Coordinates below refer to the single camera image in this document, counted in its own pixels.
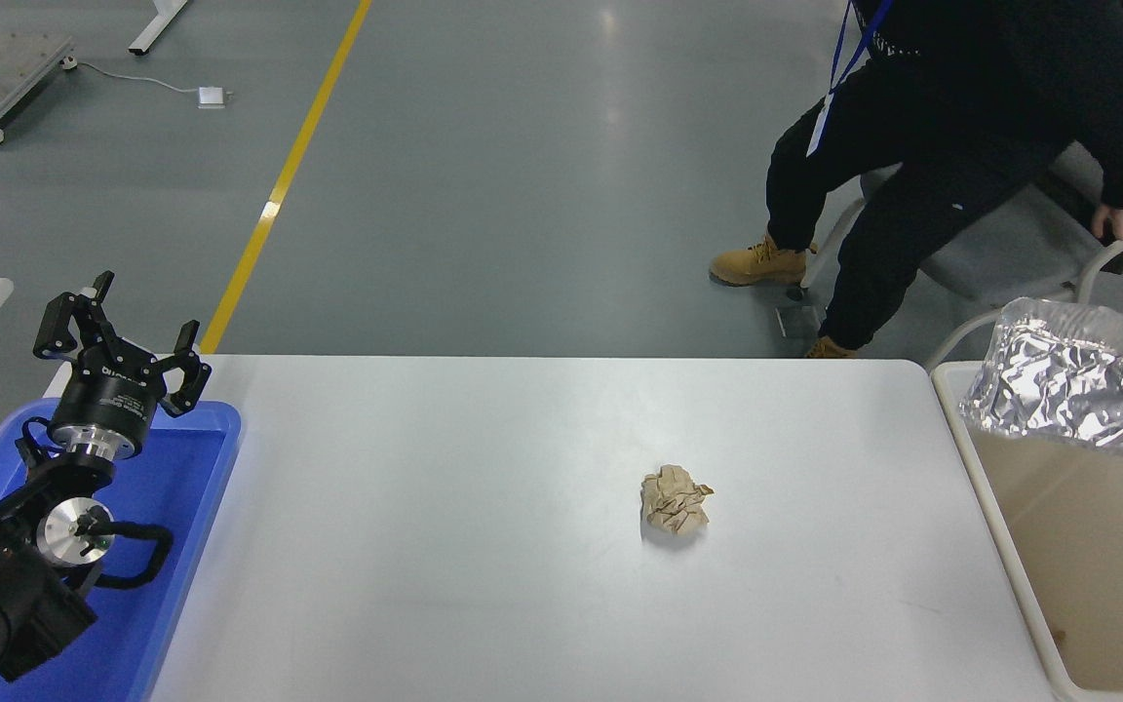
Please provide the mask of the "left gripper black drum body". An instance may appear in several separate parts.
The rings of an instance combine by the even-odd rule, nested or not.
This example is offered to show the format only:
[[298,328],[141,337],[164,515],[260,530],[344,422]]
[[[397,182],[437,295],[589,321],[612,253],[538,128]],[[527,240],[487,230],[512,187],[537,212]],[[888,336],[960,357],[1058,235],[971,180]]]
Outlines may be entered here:
[[122,437],[150,430],[166,385],[162,379],[133,379],[103,364],[92,368],[70,361],[70,379],[53,414],[53,436],[97,427]]

